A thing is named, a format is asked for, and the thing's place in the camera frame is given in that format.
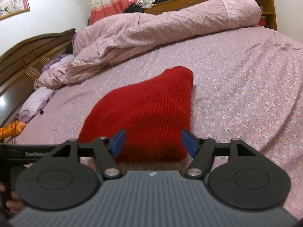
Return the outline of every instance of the white wall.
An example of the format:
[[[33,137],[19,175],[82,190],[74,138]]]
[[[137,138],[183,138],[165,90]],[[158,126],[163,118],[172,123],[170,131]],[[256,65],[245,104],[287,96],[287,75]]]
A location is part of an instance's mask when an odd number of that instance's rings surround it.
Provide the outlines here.
[[[0,20],[0,55],[18,42],[87,25],[90,0],[28,0],[31,11]]]
[[[303,0],[274,0],[277,30],[303,43]]]

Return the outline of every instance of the pile of clothes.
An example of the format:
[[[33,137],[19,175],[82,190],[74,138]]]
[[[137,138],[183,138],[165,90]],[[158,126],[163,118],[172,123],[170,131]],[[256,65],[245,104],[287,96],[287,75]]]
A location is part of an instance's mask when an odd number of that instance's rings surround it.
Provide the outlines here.
[[[145,8],[151,8],[153,4],[158,4],[166,1],[169,0],[139,0],[129,5],[129,7],[125,8],[123,10],[123,13],[144,13]]]

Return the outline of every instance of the crumpled blanket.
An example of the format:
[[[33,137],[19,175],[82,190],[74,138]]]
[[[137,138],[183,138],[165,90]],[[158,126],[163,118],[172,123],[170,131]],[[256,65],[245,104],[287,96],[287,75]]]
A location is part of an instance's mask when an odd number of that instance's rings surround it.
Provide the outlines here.
[[[254,26],[260,17],[261,10],[255,0],[210,0],[161,15],[130,13],[109,16],[77,33],[75,59],[41,74],[34,87],[57,89],[83,82],[157,46]]]

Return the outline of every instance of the red knitted beanie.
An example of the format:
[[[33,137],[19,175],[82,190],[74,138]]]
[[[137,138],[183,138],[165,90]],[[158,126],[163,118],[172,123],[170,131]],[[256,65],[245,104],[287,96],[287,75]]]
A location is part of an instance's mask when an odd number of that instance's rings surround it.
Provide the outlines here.
[[[190,130],[193,73],[177,66],[152,79],[115,89],[94,106],[79,142],[126,131],[119,162],[175,162],[186,157],[182,129]]]

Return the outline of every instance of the person's hand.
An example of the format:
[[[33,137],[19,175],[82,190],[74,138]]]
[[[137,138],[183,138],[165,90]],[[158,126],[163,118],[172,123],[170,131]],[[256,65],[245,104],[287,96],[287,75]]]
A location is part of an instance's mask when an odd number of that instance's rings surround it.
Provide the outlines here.
[[[0,183],[0,192],[4,192],[5,187],[2,183]],[[10,209],[12,213],[18,213],[23,210],[24,206],[20,201],[20,198],[16,191],[12,192],[12,201],[7,201],[6,206]]]
[[[5,191],[5,187],[2,183],[0,183],[0,192],[3,192],[3,191]]]

